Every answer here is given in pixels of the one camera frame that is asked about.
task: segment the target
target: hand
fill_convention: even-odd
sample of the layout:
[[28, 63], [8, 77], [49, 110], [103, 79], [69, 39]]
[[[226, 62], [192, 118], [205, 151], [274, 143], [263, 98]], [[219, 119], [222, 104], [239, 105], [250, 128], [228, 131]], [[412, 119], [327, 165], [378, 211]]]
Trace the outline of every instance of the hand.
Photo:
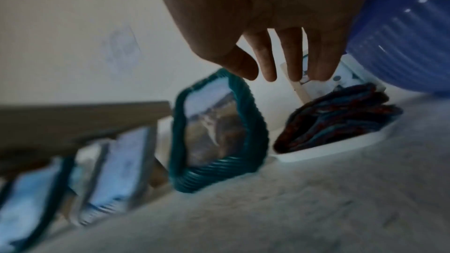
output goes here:
[[302, 30], [308, 38], [308, 76], [328, 80], [345, 51], [353, 18], [364, 0], [164, 0], [193, 52], [253, 80], [255, 60], [236, 42], [244, 35], [267, 81], [277, 78], [267, 31], [280, 38], [289, 78], [302, 77]]

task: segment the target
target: white tray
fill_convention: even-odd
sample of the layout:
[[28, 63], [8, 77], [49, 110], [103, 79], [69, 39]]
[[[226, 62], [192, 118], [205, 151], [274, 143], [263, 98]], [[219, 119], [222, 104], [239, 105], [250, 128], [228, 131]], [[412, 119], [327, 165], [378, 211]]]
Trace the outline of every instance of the white tray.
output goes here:
[[364, 134], [347, 140], [284, 154], [277, 154], [273, 150], [273, 143], [283, 131], [283, 129], [278, 129], [270, 133], [269, 155], [277, 158], [281, 162], [296, 162], [346, 152], [349, 150], [360, 149], [384, 141], [389, 137], [395, 125], [396, 122], [393, 122], [375, 133]]

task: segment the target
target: blue plastic container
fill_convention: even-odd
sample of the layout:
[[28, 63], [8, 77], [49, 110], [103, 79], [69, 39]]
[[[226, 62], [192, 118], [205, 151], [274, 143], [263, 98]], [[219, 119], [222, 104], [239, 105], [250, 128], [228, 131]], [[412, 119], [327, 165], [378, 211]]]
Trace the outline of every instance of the blue plastic container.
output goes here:
[[450, 0], [367, 0], [347, 52], [392, 85], [450, 91]]

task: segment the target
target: photo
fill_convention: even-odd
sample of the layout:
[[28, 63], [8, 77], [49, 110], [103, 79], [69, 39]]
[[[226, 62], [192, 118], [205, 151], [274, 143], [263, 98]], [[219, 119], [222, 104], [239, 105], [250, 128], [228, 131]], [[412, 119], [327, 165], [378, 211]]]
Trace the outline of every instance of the photo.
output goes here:
[[184, 111], [187, 166], [205, 166], [243, 150], [246, 130], [228, 78], [217, 79], [189, 94]]

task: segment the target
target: gray carpet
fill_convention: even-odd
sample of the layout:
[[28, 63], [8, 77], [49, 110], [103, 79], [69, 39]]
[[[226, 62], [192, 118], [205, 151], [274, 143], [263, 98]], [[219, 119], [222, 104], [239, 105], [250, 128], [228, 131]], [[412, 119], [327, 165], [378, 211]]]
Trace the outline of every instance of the gray carpet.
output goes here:
[[450, 103], [404, 107], [380, 144], [170, 192], [34, 252], [450, 252]]

